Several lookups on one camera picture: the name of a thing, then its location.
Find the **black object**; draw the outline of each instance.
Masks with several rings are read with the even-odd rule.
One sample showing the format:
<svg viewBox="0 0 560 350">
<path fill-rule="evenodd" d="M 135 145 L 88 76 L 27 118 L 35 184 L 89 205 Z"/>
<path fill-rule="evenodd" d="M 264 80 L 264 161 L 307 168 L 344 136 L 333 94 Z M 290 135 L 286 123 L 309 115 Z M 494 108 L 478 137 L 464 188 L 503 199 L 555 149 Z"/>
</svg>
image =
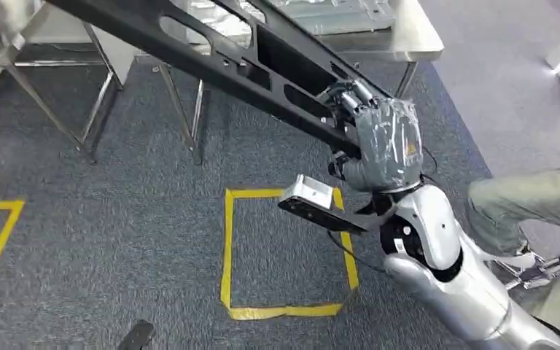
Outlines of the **black object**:
<svg viewBox="0 0 560 350">
<path fill-rule="evenodd" d="M 140 319 L 137 323 L 132 327 L 130 332 L 123 338 L 119 346 L 117 347 L 118 350 L 140 350 L 143 346 L 147 345 L 153 335 L 155 330 L 153 328 L 153 324 Z"/>
<path fill-rule="evenodd" d="M 390 95 L 338 57 L 268 0 L 249 0 L 262 22 L 238 1 L 211 0 L 250 26 L 251 42 L 242 47 L 176 7 L 170 0 L 48 0 L 175 68 L 194 75 L 252 106 L 360 158 L 357 141 L 344 133 L 345 118 L 317 96 L 343 81 L 360 79 L 372 93 Z M 170 18 L 203 35 L 211 55 L 196 52 L 168 35 L 161 18 Z M 321 121 L 333 118 L 335 126 Z"/>
<path fill-rule="evenodd" d="M 536 316 L 533 316 L 534 319 L 536 319 L 539 323 L 543 324 L 544 327 L 547 327 L 549 330 L 552 330 L 553 332 L 555 332 L 555 334 L 557 334 L 558 336 L 560 336 L 560 329 L 553 326 L 552 324 L 544 321 L 543 319 L 539 319 Z"/>
</svg>

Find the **black cable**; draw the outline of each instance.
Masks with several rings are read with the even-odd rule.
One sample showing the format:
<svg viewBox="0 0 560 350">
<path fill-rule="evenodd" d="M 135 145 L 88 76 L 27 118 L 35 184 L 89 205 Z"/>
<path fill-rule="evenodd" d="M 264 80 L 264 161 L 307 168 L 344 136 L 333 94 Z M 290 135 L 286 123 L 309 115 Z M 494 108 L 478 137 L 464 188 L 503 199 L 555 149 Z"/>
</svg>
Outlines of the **black cable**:
<svg viewBox="0 0 560 350">
<path fill-rule="evenodd" d="M 421 148 L 424 149 L 424 151 L 430 156 L 430 158 L 432 159 L 432 162 L 435 164 L 435 170 L 432 172 L 433 174 L 436 174 L 437 171 L 439 170 L 439 162 L 437 162 L 437 158 L 435 158 L 434 155 L 432 155 L 432 153 L 430 152 L 430 150 L 428 148 L 426 148 L 426 146 L 422 146 Z"/>
<path fill-rule="evenodd" d="M 560 337 L 560 329 L 553 326 L 552 324 L 544 321 L 543 319 L 538 319 L 536 316 L 533 316 L 534 319 L 536 319 L 539 323 L 543 324 L 544 327 L 548 328 L 549 330 L 552 330 L 555 334 L 557 334 Z"/>
<path fill-rule="evenodd" d="M 336 246 L 338 246 L 340 249 L 342 249 L 345 253 L 351 255 L 351 256 L 353 257 L 353 259 L 355 259 L 358 263 L 360 263 L 360 264 L 366 266 L 367 268 L 369 268 L 369 269 L 371 269 L 371 270 L 373 270 L 373 271 L 376 271 L 376 272 L 379 272 L 379 273 L 385 273 L 385 274 L 387 274 L 387 272 L 385 272 L 384 269 L 379 268 L 379 267 L 374 266 L 374 265 L 371 265 L 370 263 L 365 262 L 364 260 L 362 260 L 362 259 L 356 257 L 351 251 L 349 251 L 347 248 L 345 248 L 336 238 L 334 238 L 334 236 L 332 236 L 332 231 L 327 230 L 327 235 L 330 237 L 330 239 L 332 240 L 332 242 L 334 242 L 334 244 L 335 244 Z"/>
</svg>

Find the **gray pants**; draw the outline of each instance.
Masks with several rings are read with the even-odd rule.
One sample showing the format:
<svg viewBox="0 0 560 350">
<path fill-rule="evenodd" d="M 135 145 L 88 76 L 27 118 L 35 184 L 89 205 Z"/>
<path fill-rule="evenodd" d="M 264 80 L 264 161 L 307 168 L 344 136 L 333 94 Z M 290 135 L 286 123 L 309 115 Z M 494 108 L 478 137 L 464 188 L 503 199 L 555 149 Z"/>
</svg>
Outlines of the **gray pants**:
<svg viewBox="0 0 560 350">
<path fill-rule="evenodd" d="M 560 169 L 472 183 L 467 217 L 467 234 L 482 249 L 513 254 L 526 243 L 520 222 L 537 219 L 560 226 Z M 560 277 L 532 313 L 560 328 Z"/>
</svg>

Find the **metal table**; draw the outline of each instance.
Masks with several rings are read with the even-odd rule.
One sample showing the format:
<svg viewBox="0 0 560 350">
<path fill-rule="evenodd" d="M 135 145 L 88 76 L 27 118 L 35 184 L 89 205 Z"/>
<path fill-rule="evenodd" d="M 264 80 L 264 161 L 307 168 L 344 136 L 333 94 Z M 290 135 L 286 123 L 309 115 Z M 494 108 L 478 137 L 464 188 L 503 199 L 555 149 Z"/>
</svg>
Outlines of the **metal table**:
<svg viewBox="0 0 560 350">
<path fill-rule="evenodd" d="M 38 104 L 40 108 L 44 111 L 44 113 L 48 116 L 48 118 L 55 124 L 57 129 L 63 133 L 76 147 L 78 150 L 90 163 L 95 163 L 94 157 L 85 149 L 85 141 L 87 141 L 88 136 L 90 135 L 91 129 L 99 120 L 96 118 L 98 116 L 98 112 L 101 109 L 103 102 L 107 96 L 107 92 L 109 90 L 109 86 L 111 83 L 114 83 L 116 86 L 116 90 L 113 91 L 113 94 L 110 98 L 112 100 L 115 97 L 116 91 L 123 88 L 119 79 L 117 78 L 114 69 L 112 68 L 110 62 L 96 36 L 95 32 L 91 28 L 91 25 L 88 23 L 83 23 L 87 34 L 89 35 L 91 42 L 96 47 L 99 55 L 101 56 L 101 60 L 96 61 L 83 61 L 83 60 L 62 60 L 62 61 L 55 61 L 55 60 L 41 60 L 41 61 L 27 61 L 27 62 L 17 62 L 16 58 L 22 51 L 25 43 L 36 33 L 39 27 L 45 22 L 48 13 L 50 11 L 50 5 L 43 4 L 37 11 L 30 17 L 27 25 L 20 31 L 20 33 L 16 33 L 13 35 L 9 43 L 4 44 L 0 41 L 0 68 L 7 70 L 12 77 L 16 80 L 16 82 L 32 97 L 32 99 Z M 27 77 L 18 69 L 18 67 L 58 67 L 58 66 L 93 66 L 93 65 L 105 65 L 108 69 L 108 74 L 106 75 L 106 79 L 99 91 L 98 98 L 96 102 L 93 104 L 91 108 L 91 112 L 85 123 L 85 127 L 83 128 L 80 134 L 73 132 L 66 124 L 57 116 L 56 113 L 46 104 L 44 99 L 40 96 L 37 92 L 37 89 L 29 82 Z"/>
<path fill-rule="evenodd" d="M 345 2 L 351 1 L 353 3 L 359 2 L 360 5 L 363 6 L 365 0 L 346 0 Z M 321 29 L 318 30 L 318 32 L 323 34 L 319 35 L 319 38 L 345 58 L 350 59 L 351 56 L 355 54 L 360 54 L 363 57 L 364 54 L 367 54 L 386 62 L 407 63 L 395 93 L 398 98 L 402 98 L 405 96 L 407 88 L 413 79 L 418 62 L 437 60 L 441 56 L 444 46 L 418 0 L 389 0 L 386 4 L 388 4 L 395 13 L 395 21 L 388 28 L 374 29 L 377 23 L 375 19 L 371 18 L 372 21 L 367 21 L 362 24 L 366 26 L 365 31 L 347 32 L 347 30 L 343 30 L 342 27 L 333 25 L 333 21 L 338 20 L 333 17 L 320 17 L 322 25 L 319 27 L 312 26 L 312 28 Z M 368 3 L 366 3 L 365 7 L 372 9 L 372 5 Z M 235 23 L 228 23 L 227 28 L 231 31 L 237 31 L 236 33 L 223 33 L 225 35 L 230 35 L 231 39 L 234 41 L 249 41 L 248 36 L 242 36 L 241 33 L 238 32 Z M 190 37 L 185 34 L 182 38 L 178 39 L 186 39 L 192 44 L 196 36 Z M 209 54 L 210 48 L 208 45 L 204 45 L 202 42 L 196 42 L 195 44 L 196 45 L 193 47 L 197 51 L 202 54 Z M 179 129 L 184 143 L 191 151 L 195 162 L 201 164 L 201 152 L 198 147 L 198 126 L 200 125 L 203 94 L 205 91 L 204 82 L 202 80 L 198 82 L 195 111 L 192 117 L 192 126 L 190 127 L 190 123 L 184 112 L 182 100 L 169 73 L 168 65 L 162 61 L 150 58 L 149 56 L 141 56 L 138 58 L 138 61 L 149 63 L 150 59 L 152 64 L 160 67 L 160 73 L 166 83 L 168 93 L 170 94 L 178 115 Z"/>
</svg>

